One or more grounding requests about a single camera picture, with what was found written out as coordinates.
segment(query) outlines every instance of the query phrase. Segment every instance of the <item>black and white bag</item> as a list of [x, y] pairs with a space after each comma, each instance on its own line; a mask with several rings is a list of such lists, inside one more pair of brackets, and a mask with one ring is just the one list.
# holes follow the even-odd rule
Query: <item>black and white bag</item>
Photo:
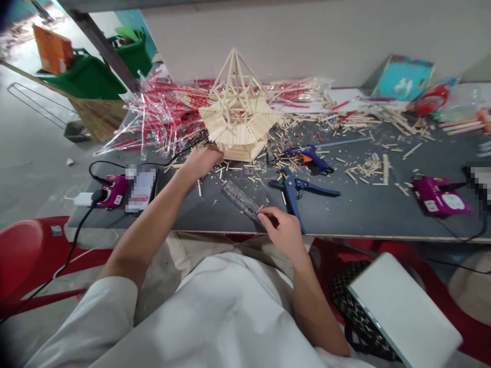
[[[349, 284], [370, 265], [369, 261], [351, 262], [349, 269], [335, 278], [330, 297], [342, 315], [346, 326], [344, 335], [353, 349], [388, 361], [401, 361], [362, 306], [348, 290]], [[359, 343], [353, 341], [353, 333]]]

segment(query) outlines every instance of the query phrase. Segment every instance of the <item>white cable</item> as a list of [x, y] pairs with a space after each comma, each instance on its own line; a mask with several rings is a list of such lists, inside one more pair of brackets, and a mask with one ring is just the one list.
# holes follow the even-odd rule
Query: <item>white cable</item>
[[[114, 232], [114, 234], [116, 235], [115, 239], [113, 240], [113, 244], [114, 244], [114, 243], [116, 242], [116, 240], [118, 240], [118, 239], [119, 239], [119, 235], [118, 235], [118, 233], [116, 232], [116, 230], [114, 230], [114, 229], [111, 229], [111, 230], [112, 230], [112, 231]], [[81, 255], [79, 255], [79, 256], [77, 256], [77, 257], [73, 258], [72, 260], [70, 260], [69, 264], [70, 264], [70, 263], [72, 263], [72, 262], [74, 262], [74, 261], [76, 261], [76, 260], [78, 260], [79, 258], [81, 258], [81, 257], [85, 256], [87, 253], [90, 253], [91, 251], [93, 251], [93, 250], [97, 250], [97, 249], [102, 249], [102, 248], [93, 248], [93, 249], [89, 249], [88, 251], [86, 251], [86, 252], [82, 253]], [[58, 269], [58, 270], [55, 272], [55, 274], [53, 275], [53, 280], [55, 280], [55, 279], [58, 277], [58, 274], [61, 272], [61, 270], [63, 270], [63, 268], [64, 268], [64, 265], [63, 265], [63, 266], [61, 266], [61, 267], [60, 267], [60, 268], [59, 268], [59, 269]]]
[[73, 189], [72, 191], [69, 191], [69, 192], [68, 192], [68, 193], [67, 193], [67, 194], [64, 196], [64, 199], [71, 199], [71, 200], [74, 200], [76, 197], [69, 197], [68, 195], [69, 195], [70, 193], [73, 193], [74, 191], [77, 191], [77, 190], [82, 191], [82, 190], [83, 190], [83, 188], [77, 188], [77, 189]]

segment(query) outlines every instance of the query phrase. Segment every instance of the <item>wooden pavilion model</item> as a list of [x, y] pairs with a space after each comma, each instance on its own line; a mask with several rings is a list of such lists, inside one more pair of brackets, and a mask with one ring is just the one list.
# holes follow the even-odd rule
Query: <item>wooden pavilion model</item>
[[233, 49], [210, 91], [218, 100], [199, 113], [225, 159], [251, 162], [267, 143], [269, 129], [280, 119], [266, 102], [266, 90], [240, 53]]

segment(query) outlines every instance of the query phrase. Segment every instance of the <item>person's left hand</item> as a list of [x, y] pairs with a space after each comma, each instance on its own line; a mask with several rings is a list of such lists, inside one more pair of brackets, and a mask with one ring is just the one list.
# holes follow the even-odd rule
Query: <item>person's left hand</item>
[[193, 148], [180, 171], [196, 181], [208, 174], [213, 166], [224, 160], [224, 153], [215, 145], [206, 145], [202, 148]]

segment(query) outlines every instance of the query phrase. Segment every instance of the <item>gray table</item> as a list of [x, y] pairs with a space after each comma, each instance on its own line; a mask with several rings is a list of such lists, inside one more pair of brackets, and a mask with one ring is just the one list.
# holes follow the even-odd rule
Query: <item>gray table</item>
[[[128, 114], [126, 120], [132, 119]], [[317, 143], [316, 132], [319, 127], [312, 122], [305, 122], [298, 127], [304, 133], [302, 142]], [[470, 237], [479, 232], [482, 223], [479, 218], [480, 204], [473, 189], [462, 188], [459, 193], [472, 207], [470, 215], [454, 215], [446, 220], [436, 220], [423, 215], [417, 201], [411, 194], [406, 197], [395, 185], [410, 182], [414, 169], [429, 176], [443, 176], [452, 182], [464, 181], [465, 176], [461, 168], [471, 162], [483, 162], [476, 159], [477, 145], [486, 138], [479, 132], [470, 132], [457, 136], [447, 136], [441, 131], [434, 132], [436, 142], [425, 142], [406, 160], [402, 160], [405, 152], [417, 143], [418, 138], [409, 137], [399, 143], [403, 152], [392, 152], [381, 146], [395, 141], [399, 132], [389, 124], [372, 130], [375, 142], [365, 141], [350, 145], [330, 147], [329, 154], [325, 154], [327, 162], [337, 170], [328, 177], [312, 175], [307, 168], [302, 168], [296, 175], [321, 187], [339, 190], [341, 197], [328, 198], [305, 192], [298, 201], [299, 210], [305, 229], [309, 235], [343, 237], [343, 238], [373, 238], [373, 239], [402, 239], [402, 240], [434, 240], [456, 241], [450, 234], [446, 225], [453, 233], [460, 237]], [[329, 133], [323, 134], [326, 141], [347, 140], [361, 137], [359, 134], [349, 132], [346, 136], [332, 137]], [[390, 185], [372, 186], [361, 181], [353, 182], [344, 171], [356, 164], [363, 164], [368, 153], [376, 152], [382, 157], [388, 153], [392, 170]], [[349, 165], [335, 160], [341, 158]], [[112, 152], [100, 157], [122, 165], [141, 163], [139, 152]], [[149, 153], [146, 162], [165, 163], [168, 157], [163, 158], [158, 153]], [[260, 171], [244, 168], [242, 171], [227, 171], [223, 174], [224, 180], [233, 180], [249, 196], [255, 199], [258, 205], [266, 204], [266, 197], [270, 205], [284, 209], [280, 191], [270, 188], [267, 183], [277, 179], [277, 168], [268, 167], [265, 157], [258, 160]], [[243, 163], [234, 162], [230, 167], [242, 167]], [[98, 164], [95, 173], [104, 177], [109, 174], [123, 173], [124, 170], [108, 164]], [[171, 179], [175, 170], [166, 174], [163, 170], [159, 175], [160, 191]], [[252, 183], [248, 176], [260, 177], [262, 182]], [[261, 233], [264, 229], [246, 215], [220, 192], [223, 187], [218, 175], [212, 172], [202, 180], [203, 196], [199, 197], [195, 186], [181, 207], [177, 220], [173, 226], [177, 231], [188, 232], [218, 232], [218, 233]], [[87, 191], [99, 188], [95, 181], [91, 182]], [[87, 211], [86, 208], [77, 208], [70, 217], [68, 227], [77, 227], [79, 221]], [[128, 228], [135, 217], [126, 216], [124, 206], [113, 211], [95, 209], [88, 217], [83, 227], [90, 228]], [[491, 242], [491, 229], [484, 236], [476, 239], [479, 242]]]

